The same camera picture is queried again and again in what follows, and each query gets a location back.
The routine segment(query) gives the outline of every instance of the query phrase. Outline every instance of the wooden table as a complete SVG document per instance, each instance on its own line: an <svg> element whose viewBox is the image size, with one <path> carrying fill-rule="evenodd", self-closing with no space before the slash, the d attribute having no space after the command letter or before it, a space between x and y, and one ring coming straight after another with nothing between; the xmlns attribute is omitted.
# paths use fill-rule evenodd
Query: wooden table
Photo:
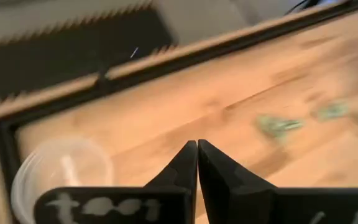
<svg viewBox="0 0 358 224"><path fill-rule="evenodd" d="M358 112L358 11L63 111L17 137L24 157L47 140L90 139L110 155L120 186L144 185L188 139L204 138L277 186L358 187L358 126L310 115L337 99ZM259 114L306 125L279 146L255 128ZM197 193L196 223L207 223Z"/></svg>

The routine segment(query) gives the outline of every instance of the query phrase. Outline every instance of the blurry background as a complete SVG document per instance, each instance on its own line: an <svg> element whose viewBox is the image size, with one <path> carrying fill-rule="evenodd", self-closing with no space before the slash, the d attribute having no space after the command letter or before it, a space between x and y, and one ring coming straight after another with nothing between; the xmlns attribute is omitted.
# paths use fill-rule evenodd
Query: blurry background
<svg viewBox="0 0 358 224"><path fill-rule="evenodd" d="M0 37L20 34L77 19L107 9L121 9L143 0L0 0ZM179 44L253 26L296 12L302 0L156 0L155 3Z"/></svg>

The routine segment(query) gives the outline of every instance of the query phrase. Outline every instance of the plastic container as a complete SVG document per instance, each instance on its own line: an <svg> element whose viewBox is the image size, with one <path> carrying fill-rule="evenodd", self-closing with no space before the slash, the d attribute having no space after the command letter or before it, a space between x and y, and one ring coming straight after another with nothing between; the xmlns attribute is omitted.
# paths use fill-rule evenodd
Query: plastic container
<svg viewBox="0 0 358 224"><path fill-rule="evenodd" d="M86 139L41 144L21 165L12 185L13 212L22 224L34 224L33 209L46 191L64 186L113 185L112 162Z"/></svg>

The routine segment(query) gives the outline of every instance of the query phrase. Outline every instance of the metal frame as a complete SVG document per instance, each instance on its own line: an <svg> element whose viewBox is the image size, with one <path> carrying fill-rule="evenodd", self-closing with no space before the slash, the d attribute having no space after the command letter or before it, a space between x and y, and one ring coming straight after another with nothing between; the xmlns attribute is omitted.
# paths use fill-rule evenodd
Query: metal frame
<svg viewBox="0 0 358 224"><path fill-rule="evenodd" d="M81 105L102 96L117 93L126 88L153 80L154 78L168 75L169 73L181 70L197 63L201 63L238 50L244 50L261 42L265 42L267 40L280 37L296 30L324 22L328 19L334 19L338 16L343 16L356 10L358 10L358 1L345 2L344 4L333 6L322 11L318 11L314 14L300 17L298 19L270 27L268 29L260 30L246 36L229 40L219 45L212 46L208 49L199 50L189 55L185 55L174 60L161 63L159 65L154 65L152 67L133 72L132 74L126 75L124 77L116 78L113 80L104 78L97 81L95 85L87 89L0 118L0 160L8 195L10 195L15 174L21 165L19 146L16 141L16 131L19 127L37 119L43 118L44 116L50 116L51 114L57 113L59 111Z"/></svg>
<svg viewBox="0 0 358 224"><path fill-rule="evenodd" d="M0 101L91 73L104 74L110 67L176 45L150 1L77 21L58 22L40 33L19 32L18 39L0 36ZM139 21L143 26L133 29Z"/></svg>

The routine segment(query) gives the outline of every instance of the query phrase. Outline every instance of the black frame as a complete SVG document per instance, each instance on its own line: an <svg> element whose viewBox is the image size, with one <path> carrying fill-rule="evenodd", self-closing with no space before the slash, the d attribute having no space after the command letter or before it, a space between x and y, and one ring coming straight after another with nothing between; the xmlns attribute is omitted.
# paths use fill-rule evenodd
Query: black frame
<svg viewBox="0 0 358 224"><path fill-rule="evenodd" d="M210 48L202 49L189 55L133 72L124 77L113 80L102 78L98 80L95 85L84 90L0 118L0 160L8 195L10 195L15 174L21 165L19 146L16 141L16 131L19 127L44 116L119 92L212 58L246 49L261 42L324 22L328 19L343 16L356 10L358 10L358 1L345 2L277 26L269 27L268 29L238 37Z"/></svg>
<svg viewBox="0 0 358 224"><path fill-rule="evenodd" d="M117 200L120 201L120 199L124 198L144 199L146 195L151 196L152 194L154 196L149 199L163 199L163 201L165 201L165 214L154 221L149 220L146 222L144 217L139 217L139 213L137 215L135 213L131 214L132 217L123 217L117 214L118 216L94 219L95 217L87 217L87 215L79 214L81 211L79 209L73 212L76 213L75 216L80 223L119 222L132 224L151 222L155 224L194 224L197 192L197 161L197 143L196 141L188 141L169 164L143 187L62 187L49 190L41 195L35 203L35 221L38 224L60 223L56 220L56 217L53 217L53 214L56 214L56 210L54 208L48 208L49 206L46 203L47 201L51 201L51 197L56 198L60 193L75 196L77 200L83 203L95 197L113 197L116 203Z"/></svg>
<svg viewBox="0 0 358 224"><path fill-rule="evenodd" d="M277 187L207 140L197 145L210 224L358 223L358 188Z"/></svg>

